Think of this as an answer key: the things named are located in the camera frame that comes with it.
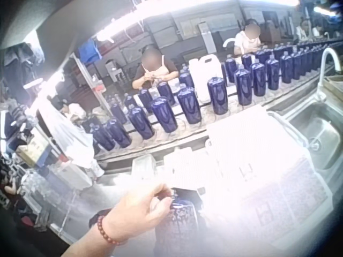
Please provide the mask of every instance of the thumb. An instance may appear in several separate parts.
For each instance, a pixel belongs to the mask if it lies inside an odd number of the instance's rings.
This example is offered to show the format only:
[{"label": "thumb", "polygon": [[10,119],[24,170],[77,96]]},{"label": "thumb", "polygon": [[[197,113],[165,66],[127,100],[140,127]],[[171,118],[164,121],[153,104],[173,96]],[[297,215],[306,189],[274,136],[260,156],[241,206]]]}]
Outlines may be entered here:
[{"label": "thumb", "polygon": [[168,215],[172,201],[171,197],[165,197],[150,212],[149,218],[155,223],[154,225],[159,224]]}]

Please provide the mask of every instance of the red beaded bracelet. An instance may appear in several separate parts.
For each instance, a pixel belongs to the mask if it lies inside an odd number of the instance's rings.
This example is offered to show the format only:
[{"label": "red beaded bracelet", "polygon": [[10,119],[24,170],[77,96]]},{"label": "red beaded bracelet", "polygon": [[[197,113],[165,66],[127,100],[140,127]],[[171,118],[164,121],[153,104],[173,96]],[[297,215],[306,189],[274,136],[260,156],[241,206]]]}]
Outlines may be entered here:
[{"label": "red beaded bracelet", "polygon": [[106,234],[106,232],[103,230],[103,227],[102,227],[102,220],[103,220],[104,217],[105,217],[105,216],[100,216],[100,217],[98,218],[98,229],[99,229],[100,234],[102,235],[102,237],[103,237],[108,243],[113,244],[113,245],[116,245],[116,246],[125,244],[128,240],[124,240],[124,241],[122,241],[122,242],[117,242],[116,240],[113,240],[112,238],[110,238],[110,237]]}]

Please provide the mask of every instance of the white shirt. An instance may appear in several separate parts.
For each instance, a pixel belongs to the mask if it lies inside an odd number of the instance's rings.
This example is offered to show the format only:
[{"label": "white shirt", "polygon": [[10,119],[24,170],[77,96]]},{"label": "white shirt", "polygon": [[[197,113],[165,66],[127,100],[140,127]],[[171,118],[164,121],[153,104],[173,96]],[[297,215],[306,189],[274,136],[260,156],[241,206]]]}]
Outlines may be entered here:
[{"label": "white shirt", "polygon": [[319,33],[319,31],[317,30],[316,27],[314,27],[314,28],[312,29],[312,33],[313,33],[313,36],[320,36],[320,33]]},{"label": "white shirt", "polygon": [[298,36],[299,40],[308,39],[306,32],[300,26],[297,26],[297,28],[296,28],[296,35]]},{"label": "white shirt", "polygon": [[244,31],[237,33],[235,38],[235,46],[243,50],[242,54],[245,54],[251,48],[257,48],[261,44],[259,37],[256,39],[249,39]]},{"label": "white shirt", "polygon": [[73,115],[79,117],[80,119],[83,119],[86,117],[86,112],[84,109],[82,109],[82,107],[80,106],[80,104],[78,103],[71,103],[69,104],[69,113],[65,113],[65,116],[68,118],[68,119],[71,119],[71,117]]}]

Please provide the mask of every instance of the stainless steel sink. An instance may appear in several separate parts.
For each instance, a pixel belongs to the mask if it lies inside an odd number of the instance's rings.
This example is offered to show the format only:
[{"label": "stainless steel sink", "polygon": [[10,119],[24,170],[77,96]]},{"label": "stainless steel sink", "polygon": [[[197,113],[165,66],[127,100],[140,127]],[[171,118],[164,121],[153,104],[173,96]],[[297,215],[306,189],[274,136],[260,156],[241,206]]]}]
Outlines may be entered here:
[{"label": "stainless steel sink", "polygon": [[342,152],[343,117],[326,103],[312,103],[289,122],[309,140],[316,169],[329,169]]}]

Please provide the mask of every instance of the sink drain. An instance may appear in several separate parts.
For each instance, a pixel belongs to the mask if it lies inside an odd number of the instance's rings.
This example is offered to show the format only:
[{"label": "sink drain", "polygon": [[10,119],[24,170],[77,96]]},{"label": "sink drain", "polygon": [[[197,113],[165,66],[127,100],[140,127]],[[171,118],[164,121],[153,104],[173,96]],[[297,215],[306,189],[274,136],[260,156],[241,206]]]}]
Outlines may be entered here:
[{"label": "sink drain", "polygon": [[310,145],[310,150],[312,150],[313,152],[318,152],[322,150],[322,143],[319,141],[319,139],[310,138],[309,145]]}]

